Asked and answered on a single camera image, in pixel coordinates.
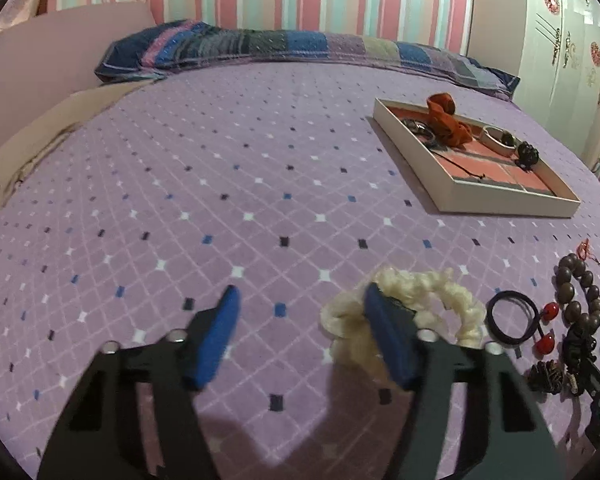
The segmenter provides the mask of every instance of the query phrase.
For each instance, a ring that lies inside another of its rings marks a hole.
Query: orange scrunchie
[[[436,137],[452,148],[471,142],[473,136],[469,126],[454,117],[456,103],[449,94],[434,94],[427,99],[429,107],[429,126]]]

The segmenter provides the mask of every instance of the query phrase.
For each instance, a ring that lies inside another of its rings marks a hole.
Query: white wardrobe
[[[520,76],[515,104],[593,163],[600,138],[597,0],[475,0],[468,55]]]

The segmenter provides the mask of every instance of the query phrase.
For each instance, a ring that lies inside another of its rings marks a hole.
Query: box
[[[374,106],[374,119],[440,211],[571,218],[579,208],[578,197],[542,160],[542,153],[532,171],[525,172],[511,158],[492,152],[477,140],[447,152],[428,150],[400,122],[400,118],[424,121],[428,113],[425,107],[380,99],[376,99]],[[484,127],[491,126],[459,115],[456,118],[472,128],[474,138]],[[481,180],[472,177],[442,156],[486,177]]]

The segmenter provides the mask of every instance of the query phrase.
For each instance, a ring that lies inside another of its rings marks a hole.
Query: patterned bedsheet
[[[451,81],[510,101],[518,78],[506,82],[465,56],[433,46],[307,30],[233,30],[180,20],[113,43],[95,72],[105,82],[163,76],[210,64],[252,61],[359,64]]]

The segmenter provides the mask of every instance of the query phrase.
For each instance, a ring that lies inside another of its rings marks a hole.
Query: blue gripper pad
[[[189,341],[197,346],[192,363],[185,363],[182,375],[195,389],[202,390],[216,376],[239,313],[240,291],[230,285],[215,308],[197,313],[189,323]]]
[[[375,283],[365,292],[365,317],[392,380],[411,390],[422,374],[422,358],[416,348],[415,314],[386,298]]]

